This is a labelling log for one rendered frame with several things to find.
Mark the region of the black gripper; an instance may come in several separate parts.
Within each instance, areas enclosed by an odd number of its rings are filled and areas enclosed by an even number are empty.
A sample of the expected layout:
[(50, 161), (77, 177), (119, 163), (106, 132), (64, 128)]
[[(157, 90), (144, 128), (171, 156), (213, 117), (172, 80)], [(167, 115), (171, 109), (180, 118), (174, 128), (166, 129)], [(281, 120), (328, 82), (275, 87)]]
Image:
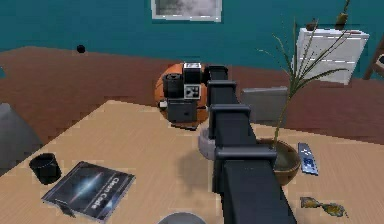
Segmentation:
[(188, 131), (196, 131), (197, 126), (185, 126), (175, 123), (190, 123), (197, 120), (197, 102), (184, 98), (183, 76), (170, 73), (162, 77), (163, 94), (167, 102), (167, 119), (171, 127)]

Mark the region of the orange basketball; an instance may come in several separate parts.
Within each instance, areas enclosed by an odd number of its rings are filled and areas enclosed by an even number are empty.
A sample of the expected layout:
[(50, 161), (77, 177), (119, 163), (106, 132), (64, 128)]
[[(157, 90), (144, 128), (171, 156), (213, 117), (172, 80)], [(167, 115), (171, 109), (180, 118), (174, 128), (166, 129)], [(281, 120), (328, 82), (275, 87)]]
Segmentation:
[(161, 115), (167, 119), (167, 102), (163, 94), (162, 77), (170, 73), (179, 73), (183, 76), (184, 81), (184, 98), (195, 100), (197, 102), (197, 120), (190, 123), (175, 123), (185, 126), (199, 126), (207, 120), (208, 113), (205, 110), (207, 87), (203, 83), (197, 83), (201, 80), (204, 66), (199, 63), (194, 63), (194, 68), (188, 67), (185, 69), (183, 63), (175, 63), (169, 65), (168, 68), (159, 76), (154, 87), (154, 100)]

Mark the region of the light wooden dining table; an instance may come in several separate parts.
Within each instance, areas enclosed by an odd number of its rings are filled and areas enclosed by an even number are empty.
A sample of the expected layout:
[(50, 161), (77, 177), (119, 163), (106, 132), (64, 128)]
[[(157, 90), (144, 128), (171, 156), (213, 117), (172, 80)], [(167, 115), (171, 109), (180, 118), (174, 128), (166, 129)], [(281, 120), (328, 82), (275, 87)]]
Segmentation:
[[(384, 224), (384, 145), (283, 129), (282, 141), (305, 142), (319, 175), (298, 174), (284, 191), (298, 224)], [(223, 224), (212, 193), (212, 163), (198, 151), (198, 135), (174, 129), (153, 107), (108, 101), (44, 146), (62, 172), (88, 161), (136, 177), (107, 224), (157, 224), (188, 211)], [(42, 202), (47, 186), (22, 162), (0, 177), (0, 224), (97, 224), (64, 215)], [(302, 208), (301, 197), (342, 205), (348, 216)]]

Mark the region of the pale grey round bowl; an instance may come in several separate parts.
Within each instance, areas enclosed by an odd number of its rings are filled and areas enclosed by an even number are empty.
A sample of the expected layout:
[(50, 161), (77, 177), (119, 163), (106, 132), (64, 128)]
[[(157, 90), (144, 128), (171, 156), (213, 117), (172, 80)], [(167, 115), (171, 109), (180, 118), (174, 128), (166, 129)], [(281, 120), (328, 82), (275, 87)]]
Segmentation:
[(215, 141), (209, 138), (209, 130), (203, 128), (198, 137), (199, 152), (208, 160), (215, 160)]

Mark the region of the grey chair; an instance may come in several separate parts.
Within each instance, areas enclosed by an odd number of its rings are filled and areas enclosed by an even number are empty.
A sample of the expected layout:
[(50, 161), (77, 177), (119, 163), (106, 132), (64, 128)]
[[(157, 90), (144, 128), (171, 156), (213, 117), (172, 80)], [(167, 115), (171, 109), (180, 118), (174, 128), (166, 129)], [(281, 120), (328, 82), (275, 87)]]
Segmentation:
[(269, 88), (244, 88), (240, 101), (250, 107), (252, 123), (276, 126), (287, 100), (286, 86)]

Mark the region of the grey round plate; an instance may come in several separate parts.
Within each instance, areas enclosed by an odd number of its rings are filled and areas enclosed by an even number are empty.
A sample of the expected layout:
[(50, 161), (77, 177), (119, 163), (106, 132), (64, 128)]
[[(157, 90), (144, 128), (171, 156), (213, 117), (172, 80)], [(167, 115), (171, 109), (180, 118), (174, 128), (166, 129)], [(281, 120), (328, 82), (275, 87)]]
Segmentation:
[(157, 224), (207, 224), (201, 217), (189, 212), (175, 212), (161, 219)]

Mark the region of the house plant in brown bowl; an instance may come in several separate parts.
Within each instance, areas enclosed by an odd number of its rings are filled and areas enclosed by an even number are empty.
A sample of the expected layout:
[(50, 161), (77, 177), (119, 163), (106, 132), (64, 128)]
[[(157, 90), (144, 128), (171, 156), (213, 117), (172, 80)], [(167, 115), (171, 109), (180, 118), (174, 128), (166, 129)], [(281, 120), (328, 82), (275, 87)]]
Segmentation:
[(270, 56), (279, 65), (280, 69), (284, 71), (289, 79), (288, 87), (286, 90), (286, 98), (283, 102), (278, 120), (276, 121), (274, 135), (272, 138), (265, 139), (269, 146), (277, 152), (277, 159), (274, 162), (273, 170), (279, 183), (282, 186), (287, 185), (296, 176), (298, 169), (301, 166), (299, 153), (288, 143), (279, 139), (280, 128), (282, 127), (283, 117), (286, 115), (288, 105), (294, 96), (298, 93), (298, 91), (305, 88), (309, 83), (317, 81), (322, 77), (330, 76), (339, 71), (347, 71), (347, 68), (345, 67), (331, 68), (325, 71), (317, 72), (312, 77), (308, 76), (308, 74), (312, 72), (320, 62), (322, 62), (328, 55), (339, 48), (350, 36), (347, 31), (342, 31), (329, 47), (323, 49), (320, 53), (315, 53), (315, 51), (310, 50), (310, 48), (315, 37), (317, 26), (318, 19), (315, 20), (314, 29), (310, 32), (310, 38), (304, 48), (302, 60), (300, 60), (300, 53), (298, 52), (298, 46), (296, 44), (298, 39), (298, 35), (296, 33), (296, 21), (293, 21), (292, 28), (292, 58), (288, 57), (289, 49), (286, 47), (287, 37), (284, 37), (284, 40), (282, 40), (275, 33), (272, 33), (272, 37), (277, 41), (275, 49), (282, 55), (283, 60), (280, 60), (274, 54), (264, 49), (257, 48), (257, 51), (263, 52)]

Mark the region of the dark blue book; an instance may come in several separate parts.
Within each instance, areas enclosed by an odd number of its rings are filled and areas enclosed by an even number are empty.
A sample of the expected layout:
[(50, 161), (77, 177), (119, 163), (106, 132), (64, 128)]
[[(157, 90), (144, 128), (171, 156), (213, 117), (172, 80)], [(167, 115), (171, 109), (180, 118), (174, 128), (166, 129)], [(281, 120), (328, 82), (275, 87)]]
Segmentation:
[(43, 197), (65, 215), (105, 224), (135, 181), (133, 174), (80, 161)]

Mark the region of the blue-grey remote control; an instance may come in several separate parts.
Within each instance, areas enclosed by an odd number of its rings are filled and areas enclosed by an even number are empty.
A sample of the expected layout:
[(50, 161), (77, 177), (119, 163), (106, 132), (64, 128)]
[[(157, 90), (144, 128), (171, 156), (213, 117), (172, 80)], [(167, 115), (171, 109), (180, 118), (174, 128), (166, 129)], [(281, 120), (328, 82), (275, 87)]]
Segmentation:
[(301, 171), (305, 174), (318, 176), (317, 165), (313, 153), (307, 143), (298, 143), (298, 155), (301, 160)]

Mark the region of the black cup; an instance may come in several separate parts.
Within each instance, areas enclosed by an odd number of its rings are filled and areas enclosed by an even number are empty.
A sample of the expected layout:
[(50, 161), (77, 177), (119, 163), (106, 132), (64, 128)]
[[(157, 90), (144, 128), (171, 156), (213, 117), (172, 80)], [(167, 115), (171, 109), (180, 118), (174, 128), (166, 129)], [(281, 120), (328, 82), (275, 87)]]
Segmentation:
[(29, 162), (29, 167), (43, 185), (56, 182), (62, 174), (53, 153), (39, 154)]

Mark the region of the white chest of drawers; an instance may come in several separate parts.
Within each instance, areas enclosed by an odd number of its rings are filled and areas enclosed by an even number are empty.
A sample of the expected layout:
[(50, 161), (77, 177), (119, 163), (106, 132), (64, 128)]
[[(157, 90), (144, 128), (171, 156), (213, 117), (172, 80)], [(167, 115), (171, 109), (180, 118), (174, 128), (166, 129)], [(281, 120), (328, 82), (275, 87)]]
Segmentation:
[(305, 78), (309, 79), (328, 70), (343, 68), (343, 71), (321, 77), (320, 81), (348, 85), (369, 37), (369, 34), (360, 30), (343, 32), (335, 29), (316, 29), (308, 31), (306, 28), (301, 28), (296, 43), (297, 68), (303, 65), (302, 69), (305, 69), (322, 51), (334, 45), (331, 53), (319, 61)]

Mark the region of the yellow-grey crumpled thing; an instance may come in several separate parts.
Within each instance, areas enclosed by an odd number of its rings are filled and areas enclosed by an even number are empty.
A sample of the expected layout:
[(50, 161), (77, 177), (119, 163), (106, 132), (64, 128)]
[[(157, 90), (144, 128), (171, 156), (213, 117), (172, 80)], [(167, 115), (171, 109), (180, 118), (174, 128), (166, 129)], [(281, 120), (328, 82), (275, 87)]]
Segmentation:
[(302, 208), (322, 208), (327, 214), (334, 217), (348, 216), (342, 205), (337, 203), (322, 203), (313, 197), (301, 197), (300, 206)]

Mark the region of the brown vase with twig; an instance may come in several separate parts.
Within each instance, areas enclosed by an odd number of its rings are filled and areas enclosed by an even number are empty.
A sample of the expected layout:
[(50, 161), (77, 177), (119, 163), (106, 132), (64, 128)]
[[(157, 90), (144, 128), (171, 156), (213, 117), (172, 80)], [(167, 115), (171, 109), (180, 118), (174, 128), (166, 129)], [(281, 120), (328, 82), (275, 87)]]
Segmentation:
[(335, 29), (343, 30), (348, 19), (348, 7), (350, 0), (345, 0), (342, 12), (336, 17)]

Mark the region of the brown wooden shelf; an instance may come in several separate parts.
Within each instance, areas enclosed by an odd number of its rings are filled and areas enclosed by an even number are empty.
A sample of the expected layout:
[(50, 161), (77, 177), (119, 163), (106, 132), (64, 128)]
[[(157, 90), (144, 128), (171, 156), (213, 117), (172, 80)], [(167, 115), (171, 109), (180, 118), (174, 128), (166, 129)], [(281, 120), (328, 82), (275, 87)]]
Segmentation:
[(364, 73), (363, 80), (369, 80), (373, 73), (377, 73), (379, 76), (384, 78), (384, 62), (380, 59), (384, 57), (384, 34), (378, 43), (374, 55), (370, 60), (370, 63)]

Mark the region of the white framed wall picture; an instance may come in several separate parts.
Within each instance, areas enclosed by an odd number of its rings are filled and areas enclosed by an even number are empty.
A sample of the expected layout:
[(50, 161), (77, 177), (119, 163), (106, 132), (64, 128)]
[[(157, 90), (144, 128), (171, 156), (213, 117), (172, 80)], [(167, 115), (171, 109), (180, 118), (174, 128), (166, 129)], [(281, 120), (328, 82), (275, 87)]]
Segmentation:
[(151, 0), (151, 13), (155, 20), (220, 23), (222, 5), (222, 0)]

